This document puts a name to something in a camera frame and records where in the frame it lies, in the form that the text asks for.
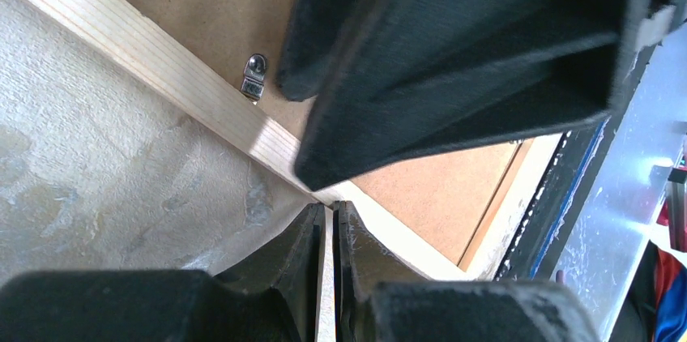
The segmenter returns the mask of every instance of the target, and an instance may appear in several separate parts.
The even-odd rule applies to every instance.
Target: wooden edge
[[[126,0],[27,0],[210,130],[310,194],[292,173],[299,141]],[[435,280],[468,280],[450,260],[351,182],[312,194],[356,204],[369,231]]]
[[[518,148],[459,261],[461,270],[479,279],[493,278],[560,140],[560,134],[545,135]]]

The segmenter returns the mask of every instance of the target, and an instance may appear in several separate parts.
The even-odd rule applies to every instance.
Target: metal clip
[[[267,59],[261,54],[253,54],[243,69],[243,84],[241,93],[251,100],[258,101],[265,89],[265,74],[267,73]]]

